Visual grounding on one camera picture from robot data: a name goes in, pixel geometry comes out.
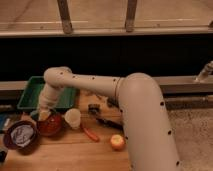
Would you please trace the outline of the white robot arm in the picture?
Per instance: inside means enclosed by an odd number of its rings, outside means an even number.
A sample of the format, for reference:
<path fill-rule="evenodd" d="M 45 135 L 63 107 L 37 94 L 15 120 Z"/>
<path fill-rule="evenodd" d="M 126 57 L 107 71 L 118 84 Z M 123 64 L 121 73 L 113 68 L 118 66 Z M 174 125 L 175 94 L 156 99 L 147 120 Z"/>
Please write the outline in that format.
<path fill-rule="evenodd" d="M 126 77 L 74 74 L 68 67 L 51 67 L 43 75 L 38 108 L 52 109 L 64 88 L 85 89 L 118 102 L 132 171 L 181 171 L 162 91 L 144 73 Z"/>

